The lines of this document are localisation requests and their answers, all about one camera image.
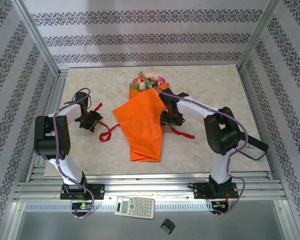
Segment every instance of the orange wrapping paper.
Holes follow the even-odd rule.
[[[168,87],[169,83],[160,86]],[[164,135],[160,115],[165,110],[159,93],[153,88],[143,92],[130,88],[130,100],[113,110],[130,143],[131,161],[160,162]]]

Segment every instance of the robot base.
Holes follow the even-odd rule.
[[[85,174],[82,172],[81,185],[88,188],[91,192],[93,192],[93,196],[95,200],[103,200],[105,197],[105,185],[104,184],[91,184],[87,182],[87,178]],[[63,183],[61,194],[61,200],[92,200],[89,192],[85,191],[81,187],[77,185],[68,185]]]
[[[238,198],[237,185],[231,182],[232,178],[224,183],[218,184],[209,175],[209,182],[189,183],[188,187],[193,189],[194,199],[229,199]]]

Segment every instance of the calculator display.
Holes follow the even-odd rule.
[[[128,203],[129,203],[129,200],[128,201],[123,200],[122,210],[121,210],[121,212],[123,214],[128,213]]]

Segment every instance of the red ribbon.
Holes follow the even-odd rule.
[[[112,128],[109,128],[108,125],[104,124],[103,122],[99,122],[99,123],[108,129],[108,131],[101,133],[99,136],[100,141],[103,143],[109,141],[111,139],[111,132],[116,127],[120,126],[120,124],[117,124],[117,125],[114,125]]]
[[[98,106],[96,106],[96,108],[94,109],[94,111],[95,111],[95,112],[98,111],[99,108],[101,108],[101,107],[102,107],[102,102],[99,103]],[[105,123],[100,122],[100,121],[99,121],[99,123],[100,123],[101,125],[105,126],[105,127],[108,129],[108,131],[101,133],[100,136],[99,136],[100,141],[103,142],[103,143],[109,141],[109,140],[111,139],[111,136],[112,136],[111,132],[112,132],[116,127],[120,126],[120,124],[117,124],[117,125],[114,125],[112,128],[109,128],[108,125],[106,125]],[[195,136],[194,136],[194,135],[191,135],[191,134],[188,134],[188,133],[185,133],[185,132],[178,131],[178,130],[174,129],[172,126],[170,126],[170,128],[171,128],[171,130],[172,130],[172,132],[173,132],[174,134],[184,136],[185,138],[188,138],[188,139],[195,139]]]
[[[171,128],[171,130],[172,130],[172,132],[174,134],[184,136],[185,138],[188,138],[188,139],[195,139],[194,135],[191,135],[191,134],[188,134],[188,133],[185,133],[185,132],[181,132],[181,131],[175,130],[172,126],[170,126],[170,128]]]
[[[99,105],[96,106],[96,108],[95,108],[93,111],[96,112],[96,111],[98,111],[99,108],[101,108],[101,107],[102,107],[102,102],[100,102]]]

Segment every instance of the bouquet of flowers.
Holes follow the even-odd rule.
[[[143,71],[138,73],[138,76],[133,79],[130,84],[131,89],[135,89],[139,92],[143,92],[153,87],[157,87],[166,83],[166,80],[162,78],[160,73],[151,72],[144,74]]]

